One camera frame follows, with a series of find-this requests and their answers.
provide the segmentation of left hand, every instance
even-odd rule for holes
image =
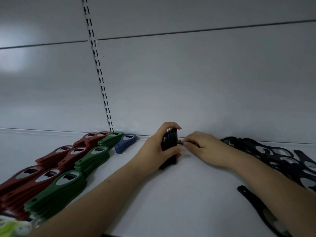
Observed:
[[[180,157],[180,151],[185,149],[182,145],[178,145],[162,151],[160,144],[163,135],[169,128],[181,129],[175,122],[165,122],[153,136],[146,140],[135,157],[130,161],[130,164],[137,167],[145,176],[156,171],[171,156],[177,155],[177,158]]]

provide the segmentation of hand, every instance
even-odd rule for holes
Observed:
[[[192,154],[215,166],[228,167],[231,158],[235,155],[234,148],[210,134],[199,131],[186,136],[182,142]]]
[[[146,140],[142,148],[130,161],[130,163],[137,167],[145,176],[156,171],[171,156],[177,155],[177,158],[180,157],[180,151],[185,149],[182,145],[178,145],[162,151],[160,144],[163,135],[169,128],[173,127],[178,130],[181,129],[175,122],[165,122],[153,136]]]

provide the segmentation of forearm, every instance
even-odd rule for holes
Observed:
[[[229,168],[254,189],[270,211],[295,236],[316,233],[316,196],[255,157],[236,149]]]
[[[29,236],[99,237],[143,179],[137,167],[129,162]]]

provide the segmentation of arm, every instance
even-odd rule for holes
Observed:
[[[293,237],[315,236],[316,196],[313,193],[212,135],[194,132],[182,141],[190,152],[204,162],[229,168],[239,174]]]
[[[180,156],[183,146],[175,146],[166,151],[160,147],[163,135],[172,127],[181,129],[176,123],[164,123],[130,162],[35,229],[29,237],[100,237],[137,185],[169,157],[175,154]]]

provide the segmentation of white shelf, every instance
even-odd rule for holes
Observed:
[[[1,0],[0,48],[88,40],[81,0]]]
[[[0,50],[2,128],[108,130],[89,42]]]
[[[316,0],[88,0],[98,39],[316,18]]]
[[[72,136],[0,132],[0,182],[55,148],[71,144],[82,133]],[[110,150],[110,159],[92,173],[88,193],[126,164],[144,141],[137,141],[123,154]],[[316,145],[264,143],[299,149],[316,160]],[[245,184],[234,173],[204,164],[188,152],[178,164],[157,171],[128,198],[106,233],[117,236],[258,236],[273,237],[251,204],[237,191]]]
[[[316,23],[100,41],[114,129],[315,143]]]

